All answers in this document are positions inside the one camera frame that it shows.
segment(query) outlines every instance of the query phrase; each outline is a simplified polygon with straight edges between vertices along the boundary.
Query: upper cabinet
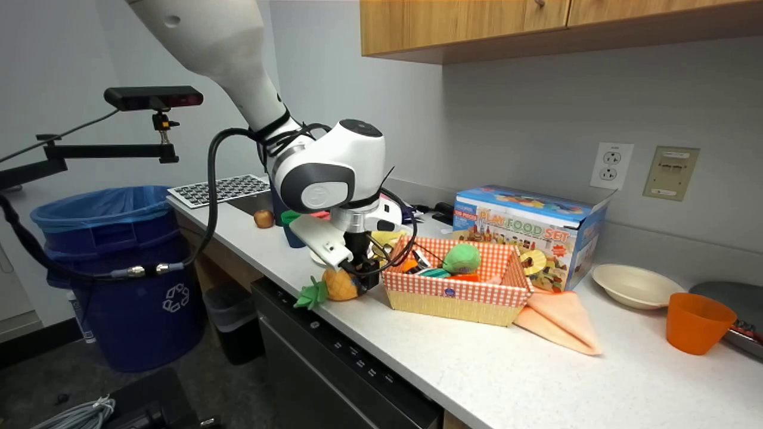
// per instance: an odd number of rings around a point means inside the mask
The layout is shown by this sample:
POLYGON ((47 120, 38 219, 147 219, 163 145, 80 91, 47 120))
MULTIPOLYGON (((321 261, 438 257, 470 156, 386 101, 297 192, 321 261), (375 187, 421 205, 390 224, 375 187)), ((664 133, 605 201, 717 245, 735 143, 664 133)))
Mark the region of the upper cabinet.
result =
POLYGON ((763 33, 761 0, 360 0, 361 55, 471 62, 763 33))

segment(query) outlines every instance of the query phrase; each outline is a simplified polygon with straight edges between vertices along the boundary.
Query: orange cloth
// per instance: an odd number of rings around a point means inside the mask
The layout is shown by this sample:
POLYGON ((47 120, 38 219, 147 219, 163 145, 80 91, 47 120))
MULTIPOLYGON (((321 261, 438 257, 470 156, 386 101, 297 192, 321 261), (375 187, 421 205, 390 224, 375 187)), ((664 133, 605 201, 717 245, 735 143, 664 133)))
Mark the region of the orange cloth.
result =
POLYGON ((586 310, 570 290, 533 290, 515 325, 577 352, 602 356, 586 310))

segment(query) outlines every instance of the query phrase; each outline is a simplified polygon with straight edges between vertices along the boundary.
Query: orange cup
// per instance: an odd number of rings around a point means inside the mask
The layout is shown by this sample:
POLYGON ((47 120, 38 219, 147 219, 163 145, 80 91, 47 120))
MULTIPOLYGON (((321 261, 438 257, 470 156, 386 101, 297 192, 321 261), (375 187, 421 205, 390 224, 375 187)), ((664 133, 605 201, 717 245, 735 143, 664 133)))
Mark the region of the orange cup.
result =
POLYGON ((730 332, 735 319, 737 313, 717 301, 696 294, 673 294, 664 336, 675 349, 704 356, 730 332))

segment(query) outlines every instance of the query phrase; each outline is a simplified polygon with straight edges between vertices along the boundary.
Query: dishwasher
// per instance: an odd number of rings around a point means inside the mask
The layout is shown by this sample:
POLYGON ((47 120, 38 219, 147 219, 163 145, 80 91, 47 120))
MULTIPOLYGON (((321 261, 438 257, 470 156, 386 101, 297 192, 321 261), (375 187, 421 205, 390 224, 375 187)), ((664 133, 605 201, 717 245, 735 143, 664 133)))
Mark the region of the dishwasher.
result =
POLYGON ((440 428, 444 411, 277 285, 253 287, 283 429, 440 428))

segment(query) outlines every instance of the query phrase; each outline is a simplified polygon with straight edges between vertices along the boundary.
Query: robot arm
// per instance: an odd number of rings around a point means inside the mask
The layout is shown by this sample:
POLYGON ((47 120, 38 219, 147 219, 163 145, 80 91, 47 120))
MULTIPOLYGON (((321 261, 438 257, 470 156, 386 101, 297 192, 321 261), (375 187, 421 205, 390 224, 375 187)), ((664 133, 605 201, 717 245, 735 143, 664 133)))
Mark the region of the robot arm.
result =
POLYGON ((277 196, 295 213, 330 211, 330 227, 301 218, 293 232, 326 264, 360 257, 341 245, 341 237, 366 237, 366 219, 389 219, 378 202, 384 182, 384 137, 365 122, 338 122, 321 138, 301 125, 278 101, 262 69, 262 15, 255 0, 125 0, 147 32, 190 72, 220 84, 265 145, 265 169, 277 196))

